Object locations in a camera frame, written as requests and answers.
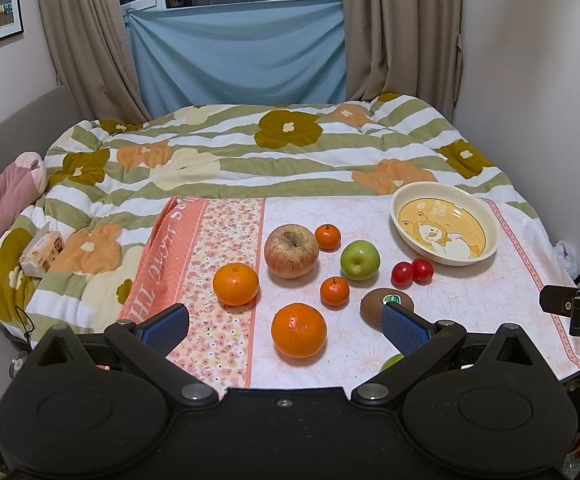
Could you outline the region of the green apple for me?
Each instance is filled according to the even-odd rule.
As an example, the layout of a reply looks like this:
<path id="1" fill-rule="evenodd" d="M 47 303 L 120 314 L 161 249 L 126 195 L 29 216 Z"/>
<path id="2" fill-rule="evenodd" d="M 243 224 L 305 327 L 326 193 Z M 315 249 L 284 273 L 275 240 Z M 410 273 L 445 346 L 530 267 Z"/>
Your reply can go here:
<path id="1" fill-rule="evenodd" d="M 391 356 L 390 359 L 387 359 L 386 362 L 384 362 L 381 365 L 380 372 L 384 372 L 385 370 L 387 370 L 388 368 L 390 368 L 391 366 L 393 366 L 397 362 L 400 362 L 401 359 L 403 359 L 403 358 L 404 358 L 404 356 L 401 353 L 396 354 L 395 356 Z"/>
<path id="2" fill-rule="evenodd" d="M 380 254 L 368 240 L 354 240 L 340 255 L 342 272 L 353 281 L 372 278 L 380 268 Z"/>

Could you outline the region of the brown kiwi with sticker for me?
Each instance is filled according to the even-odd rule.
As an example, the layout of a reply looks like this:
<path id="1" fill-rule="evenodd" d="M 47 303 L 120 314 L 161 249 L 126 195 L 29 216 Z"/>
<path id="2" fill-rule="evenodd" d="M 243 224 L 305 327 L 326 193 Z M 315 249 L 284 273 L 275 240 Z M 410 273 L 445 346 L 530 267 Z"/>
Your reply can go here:
<path id="1" fill-rule="evenodd" d="M 369 326 L 381 330 L 381 312 L 388 302 L 400 304 L 409 312 L 414 310 L 414 302 L 406 292 L 394 288 L 376 288 L 360 300 L 360 316 Z"/>

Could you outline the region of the red cherry tomato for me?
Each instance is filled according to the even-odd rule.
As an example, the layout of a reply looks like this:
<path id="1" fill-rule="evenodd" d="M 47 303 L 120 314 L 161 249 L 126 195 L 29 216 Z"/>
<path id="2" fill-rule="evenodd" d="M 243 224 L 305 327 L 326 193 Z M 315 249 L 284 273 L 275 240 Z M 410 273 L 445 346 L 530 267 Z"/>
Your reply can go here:
<path id="1" fill-rule="evenodd" d="M 412 260 L 412 280 L 417 284 L 428 284 L 431 282 L 434 275 L 434 267 L 432 264 L 424 259 L 417 258 Z"/>
<path id="2" fill-rule="evenodd" d="M 391 283 L 397 288 L 406 288 L 414 280 L 414 268 L 407 261 L 397 263 L 391 271 Z"/>

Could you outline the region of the small mandarin front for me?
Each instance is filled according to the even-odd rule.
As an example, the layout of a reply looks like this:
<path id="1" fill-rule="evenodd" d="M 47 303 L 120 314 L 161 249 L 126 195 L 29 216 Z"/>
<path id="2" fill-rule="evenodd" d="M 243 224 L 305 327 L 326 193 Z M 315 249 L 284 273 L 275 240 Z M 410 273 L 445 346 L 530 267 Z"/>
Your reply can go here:
<path id="1" fill-rule="evenodd" d="M 330 308 L 340 308 L 350 298 L 350 286 L 344 278 L 332 276 L 322 282 L 319 289 L 320 300 Z"/>

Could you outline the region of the small mandarin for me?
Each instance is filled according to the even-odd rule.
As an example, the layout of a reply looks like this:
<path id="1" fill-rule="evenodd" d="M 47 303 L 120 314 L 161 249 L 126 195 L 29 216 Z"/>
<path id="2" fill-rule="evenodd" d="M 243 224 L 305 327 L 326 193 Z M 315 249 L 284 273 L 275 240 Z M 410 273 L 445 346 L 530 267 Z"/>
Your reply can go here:
<path id="1" fill-rule="evenodd" d="M 350 286 L 344 278 L 332 276 L 322 282 L 319 289 L 320 300 L 330 308 L 340 308 L 350 298 Z"/>
<path id="2" fill-rule="evenodd" d="M 341 244 L 341 232 L 333 224 L 322 224 L 315 230 L 315 238 L 321 250 L 332 252 Z"/>

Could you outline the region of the large orange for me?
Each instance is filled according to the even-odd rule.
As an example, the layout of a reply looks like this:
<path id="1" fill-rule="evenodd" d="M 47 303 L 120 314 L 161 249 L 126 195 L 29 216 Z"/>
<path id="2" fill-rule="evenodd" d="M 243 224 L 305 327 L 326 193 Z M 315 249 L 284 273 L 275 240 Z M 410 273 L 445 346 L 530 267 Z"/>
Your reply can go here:
<path id="1" fill-rule="evenodd" d="M 274 316 L 270 326 L 276 349 L 291 359 L 309 359 L 326 344 L 327 324 L 308 304 L 288 304 Z"/>
<path id="2" fill-rule="evenodd" d="M 258 294 L 258 274 L 247 264 L 227 263 L 215 272 L 212 285 L 222 304 L 241 307 Z"/>

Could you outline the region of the large orange front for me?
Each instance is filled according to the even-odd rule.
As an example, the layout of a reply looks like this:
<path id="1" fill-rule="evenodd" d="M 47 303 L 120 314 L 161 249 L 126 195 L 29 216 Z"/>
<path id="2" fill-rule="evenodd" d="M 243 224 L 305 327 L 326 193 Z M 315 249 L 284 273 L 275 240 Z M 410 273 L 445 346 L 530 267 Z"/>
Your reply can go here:
<path id="1" fill-rule="evenodd" d="M 276 349 L 291 359 L 309 359 L 326 344 L 327 324 L 308 304 L 288 304 L 274 316 L 270 326 Z"/>

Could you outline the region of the large red yellow apple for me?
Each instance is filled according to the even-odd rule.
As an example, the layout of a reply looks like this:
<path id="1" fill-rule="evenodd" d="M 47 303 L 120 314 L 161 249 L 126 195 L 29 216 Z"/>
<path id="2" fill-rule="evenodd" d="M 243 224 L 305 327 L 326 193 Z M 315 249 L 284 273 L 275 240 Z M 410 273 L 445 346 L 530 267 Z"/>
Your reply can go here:
<path id="1" fill-rule="evenodd" d="M 294 280 L 310 273 L 319 256 L 315 235 L 298 224 L 283 224 L 269 234 L 264 260 L 277 278 Z"/>

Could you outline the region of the tissue packet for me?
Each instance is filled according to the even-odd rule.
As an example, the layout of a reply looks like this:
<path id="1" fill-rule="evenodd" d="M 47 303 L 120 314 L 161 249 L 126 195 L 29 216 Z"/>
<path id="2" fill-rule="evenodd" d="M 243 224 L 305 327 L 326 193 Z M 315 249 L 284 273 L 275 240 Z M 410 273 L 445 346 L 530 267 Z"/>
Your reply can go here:
<path id="1" fill-rule="evenodd" d="M 62 253 L 64 241 L 61 233 L 46 223 L 24 248 L 20 257 L 22 272 L 30 278 L 42 278 Z"/>

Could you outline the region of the pink plush toy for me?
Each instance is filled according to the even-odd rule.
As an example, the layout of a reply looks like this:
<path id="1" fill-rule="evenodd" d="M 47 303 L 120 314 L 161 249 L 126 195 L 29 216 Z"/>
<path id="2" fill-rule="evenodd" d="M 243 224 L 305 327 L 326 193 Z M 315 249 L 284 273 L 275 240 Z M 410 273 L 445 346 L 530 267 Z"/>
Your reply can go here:
<path id="1" fill-rule="evenodd" d="M 0 174 L 0 238 L 20 212 L 40 198 L 47 183 L 43 157 L 35 152 L 22 153 Z"/>

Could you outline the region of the grey bed headboard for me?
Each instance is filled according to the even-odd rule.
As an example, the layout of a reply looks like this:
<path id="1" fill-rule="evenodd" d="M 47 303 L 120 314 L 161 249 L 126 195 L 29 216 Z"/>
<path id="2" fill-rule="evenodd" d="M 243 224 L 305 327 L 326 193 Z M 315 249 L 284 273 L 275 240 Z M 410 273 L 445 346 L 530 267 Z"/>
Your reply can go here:
<path id="1" fill-rule="evenodd" d="M 25 105 L 0 123 L 0 174 L 23 152 L 45 155 L 61 133 L 81 120 L 63 86 Z"/>

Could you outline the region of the blue hanging sheet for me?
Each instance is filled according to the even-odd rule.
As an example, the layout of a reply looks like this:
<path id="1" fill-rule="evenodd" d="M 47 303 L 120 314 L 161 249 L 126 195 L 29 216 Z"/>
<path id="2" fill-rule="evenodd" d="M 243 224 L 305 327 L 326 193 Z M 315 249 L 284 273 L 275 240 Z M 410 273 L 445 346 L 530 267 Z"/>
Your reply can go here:
<path id="1" fill-rule="evenodd" d="M 340 103 L 341 0 L 269 0 L 125 15 L 142 100 L 188 105 Z"/>

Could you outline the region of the left beige curtain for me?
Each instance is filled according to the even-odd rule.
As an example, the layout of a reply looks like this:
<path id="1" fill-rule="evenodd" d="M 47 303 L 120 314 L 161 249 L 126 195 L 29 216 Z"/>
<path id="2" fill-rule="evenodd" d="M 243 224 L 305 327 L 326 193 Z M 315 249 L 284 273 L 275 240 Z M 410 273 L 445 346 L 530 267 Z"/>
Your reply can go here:
<path id="1" fill-rule="evenodd" d="M 139 124 L 142 102 L 120 0 L 37 0 L 59 81 L 86 119 Z"/>

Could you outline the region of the beige curtain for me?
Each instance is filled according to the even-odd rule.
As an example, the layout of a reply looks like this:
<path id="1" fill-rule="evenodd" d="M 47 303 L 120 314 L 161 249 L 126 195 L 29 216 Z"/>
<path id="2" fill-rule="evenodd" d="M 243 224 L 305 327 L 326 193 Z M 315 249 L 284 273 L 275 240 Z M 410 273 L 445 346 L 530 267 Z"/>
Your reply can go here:
<path id="1" fill-rule="evenodd" d="M 86 119 L 139 124 L 142 102 L 120 0 L 37 0 L 59 81 Z"/>
<path id="2" fill-rule="evenodd" d="M 342 0 L 346 97 L 416 96 L 451 120 L 462 73 L 462 0 Z"/>

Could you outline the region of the right beige curtain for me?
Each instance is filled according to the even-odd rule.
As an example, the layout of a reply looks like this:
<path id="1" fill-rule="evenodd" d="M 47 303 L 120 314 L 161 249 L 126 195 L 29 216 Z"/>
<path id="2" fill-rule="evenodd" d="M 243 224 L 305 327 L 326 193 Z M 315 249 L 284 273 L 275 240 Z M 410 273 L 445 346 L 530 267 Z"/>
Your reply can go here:
<path id="1" fill-rule="evenodd" d="M 451 120 L 462 73 L 462 0 L 342 0 L 346 97 L 416 96 Z"/>

